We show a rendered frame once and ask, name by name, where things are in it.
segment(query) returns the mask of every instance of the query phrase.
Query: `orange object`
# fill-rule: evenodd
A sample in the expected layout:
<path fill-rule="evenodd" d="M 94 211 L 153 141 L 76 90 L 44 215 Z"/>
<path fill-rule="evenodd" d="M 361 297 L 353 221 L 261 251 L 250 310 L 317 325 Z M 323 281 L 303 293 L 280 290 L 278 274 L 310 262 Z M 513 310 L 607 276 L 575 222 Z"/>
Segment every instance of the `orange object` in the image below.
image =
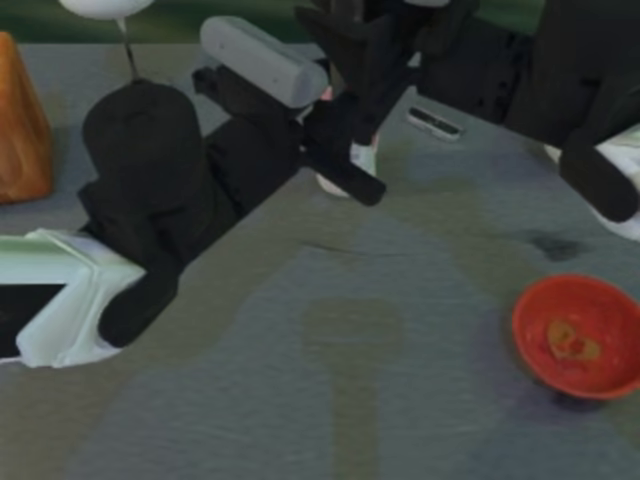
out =
<path fill-rule="evenodd" d="M 0 204 L 51 193 L 51 127 L 11 35 L 0 32 Z"/>
<path fill-rule="evenodd" d="M 640 388 L 640 308 L 613 285 L 580 275 L 536 283 L 518 301 L 513 333 L 556 390 L 610 400 Z"/>

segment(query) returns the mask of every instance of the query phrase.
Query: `green background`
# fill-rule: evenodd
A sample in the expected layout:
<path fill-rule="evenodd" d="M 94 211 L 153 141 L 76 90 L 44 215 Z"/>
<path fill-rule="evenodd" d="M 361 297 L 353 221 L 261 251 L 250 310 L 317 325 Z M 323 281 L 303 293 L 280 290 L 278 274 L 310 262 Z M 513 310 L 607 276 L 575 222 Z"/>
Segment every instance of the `green background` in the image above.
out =
<path fill-rule="evenodd" d="M 522 32 L 532 32 L 544 0 L 482 0 L 480 15 Z M 307 0 L 156 0 L 130 21 L 136 42 L 193 43 L 202 21 L 212 15 L 241 15 L 285 41 L 304 35 L 292 18 L 294 5 Z M 111 43 L 119 40 L 115 23 L 85 20 L 64 10 L 57 0 L 4 0 L 2 29 L 20 42 Z"/>

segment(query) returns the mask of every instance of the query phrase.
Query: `red bowl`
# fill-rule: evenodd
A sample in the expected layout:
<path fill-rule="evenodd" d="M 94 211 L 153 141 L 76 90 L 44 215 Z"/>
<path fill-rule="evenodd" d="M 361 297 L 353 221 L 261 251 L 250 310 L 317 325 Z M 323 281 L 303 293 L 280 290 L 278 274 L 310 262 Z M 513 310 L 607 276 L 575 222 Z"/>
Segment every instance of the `red bowl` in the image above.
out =
<path fill-rule="evenodd" d="M 559 325 L 564 337 L 554 344 Z M 513 333 L 525 362 L 556 390 L 611 400 L 640 388 L 640 308 L 613 285 L 580 275 L 536 283 L 516 305 Z"/>

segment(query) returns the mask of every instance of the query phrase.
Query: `gray table surface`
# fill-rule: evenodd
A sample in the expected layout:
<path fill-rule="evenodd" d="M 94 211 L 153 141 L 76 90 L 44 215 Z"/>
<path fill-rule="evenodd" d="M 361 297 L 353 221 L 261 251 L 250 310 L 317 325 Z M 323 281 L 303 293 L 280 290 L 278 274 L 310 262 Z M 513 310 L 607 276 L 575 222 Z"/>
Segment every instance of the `gray table surface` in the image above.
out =
<path fill-rule="evenodd" d="M 56 134 L 56 193 L 2 207 L 0 233 L 73 229 L 93 177 L 80 125 L 122 85 L 117 46 L 23 46 Z M 224 119 L 189 76 L 196 46 L 137 49 Z M 575 414 L 515 361 L 514 300 L 545 275 L 597 275 L 640 297 L 635 244 L 603 230 L 530 142 L 437 107 L 446 144 L 382 133 L 389 195 L 367 209 L 302 173 L 185 274 L 113 361 L 0 368 L 0 479 L 637 479 L 640 398 Z"/>

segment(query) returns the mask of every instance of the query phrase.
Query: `orange bottle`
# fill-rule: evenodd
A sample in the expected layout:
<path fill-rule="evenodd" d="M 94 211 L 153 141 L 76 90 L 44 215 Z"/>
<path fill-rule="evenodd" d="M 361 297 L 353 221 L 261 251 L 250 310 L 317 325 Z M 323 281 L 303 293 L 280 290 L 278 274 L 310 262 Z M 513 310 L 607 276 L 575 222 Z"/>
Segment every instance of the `orange bottle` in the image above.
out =
<path fill-rule="evenodd" d="M 51 127 L 20 52 L 0 32 L 0 204 L 49 195 L 52 157 Z"/>

